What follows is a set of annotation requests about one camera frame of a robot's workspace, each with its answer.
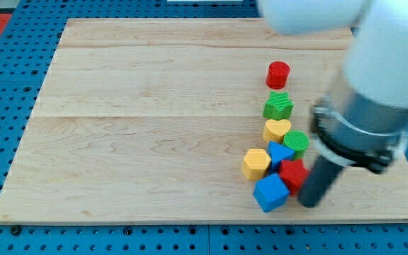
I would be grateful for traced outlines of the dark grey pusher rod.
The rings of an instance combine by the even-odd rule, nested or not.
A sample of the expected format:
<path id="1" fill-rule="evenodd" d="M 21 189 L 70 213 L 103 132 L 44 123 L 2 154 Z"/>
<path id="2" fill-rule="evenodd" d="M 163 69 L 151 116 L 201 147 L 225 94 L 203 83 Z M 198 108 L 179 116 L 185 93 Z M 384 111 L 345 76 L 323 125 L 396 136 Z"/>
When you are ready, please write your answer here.
<path id="1" fill-rule="evenodd" d="M 318 156 L 298 193 L 298 201 L 306 208 L 317 206 L 344 167 Z"/>

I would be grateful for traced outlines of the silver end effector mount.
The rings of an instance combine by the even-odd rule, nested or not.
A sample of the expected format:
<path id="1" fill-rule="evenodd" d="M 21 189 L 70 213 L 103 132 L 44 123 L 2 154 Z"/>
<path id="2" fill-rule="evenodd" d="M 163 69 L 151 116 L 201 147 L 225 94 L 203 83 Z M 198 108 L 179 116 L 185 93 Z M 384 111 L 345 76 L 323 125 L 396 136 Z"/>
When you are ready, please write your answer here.
<path id="1" fill-rule="evenodd" d="M 343 72 L 312 107 L 311 131 L 319 156 L 314 174 L 339 174 L 348 166 L 381 174 L 408 143 L 408 108 L 363 95 Z"/>

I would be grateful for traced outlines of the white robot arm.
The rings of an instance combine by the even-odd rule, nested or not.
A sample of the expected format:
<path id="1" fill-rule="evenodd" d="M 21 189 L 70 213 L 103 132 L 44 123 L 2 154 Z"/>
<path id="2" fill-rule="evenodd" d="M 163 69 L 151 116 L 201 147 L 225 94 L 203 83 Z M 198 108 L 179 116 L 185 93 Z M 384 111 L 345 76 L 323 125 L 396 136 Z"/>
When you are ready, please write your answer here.
<path id="1" fill-rule="evenodd" d="M 312 107 L 319 155 L 298 194 L 312 208 L 344 168 L 381 174 L 408 146 L 408 1 L 259 0 L 257 6 L 282 35 L 356 29 L 335 80 Z"/>

